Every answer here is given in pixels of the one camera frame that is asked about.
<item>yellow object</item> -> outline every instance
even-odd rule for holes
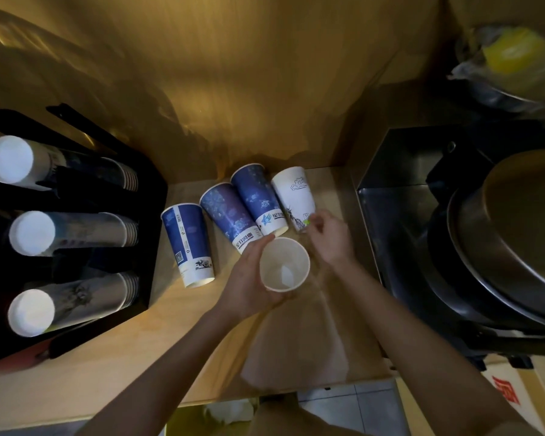
[[[526,27],[508,28],[482,52],[487,66],[508,75],[528,67],[545,53],[545,39]]]

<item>forearm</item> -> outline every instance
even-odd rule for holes
[[[91,419],[78,435],[156,436],[236,321],[218,306]]]
[[[339,276],[438,436],[482,435],[520,417],[450,344],[358,263]]]

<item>black rack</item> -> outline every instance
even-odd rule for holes
[[[53,257],[26,257],[12,250],[7,239],[7,226],[4,228],[0,248],[0,359],[28,349],[31,354],[27,359],[34,359],[35,363],[57,358],[149,307],[161,232],[160,214],[167,196],[167,183],[144,154],[125,145],[67,104],[46,109],[115,152],[105,154],[105,157],[135,170],[138,189],[124,190],[79,171],[58,167],[56,183],[44,183],[54,187],[52,191],[28,190],[0,183],[0,211],[12,219],[16,212],[27,210],[121,214],[138,222],[139,241],[131,248],[61,249],[55,251]],[[15,110],[0,109],[0,132],[60,149],[98,155]],[[137,300],[101,319],[38,337],[19,337],[7,327],[5,309],[8,300],[12,299],[13,293],[20,292],[24,283],[73,281],[79,279],[85,269],[108,273],[135,271],[139,276]]]

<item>tile floor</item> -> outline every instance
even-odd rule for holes
[[[410,436],[393,380],[297,392],[299,405],[325,422],[373,436]],[[0,431],[0,436],[73,436],[85,421]]]

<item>pot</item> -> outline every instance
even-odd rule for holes
[[[501,161],[449,217],[473,274],[545,318],[545,150]]]

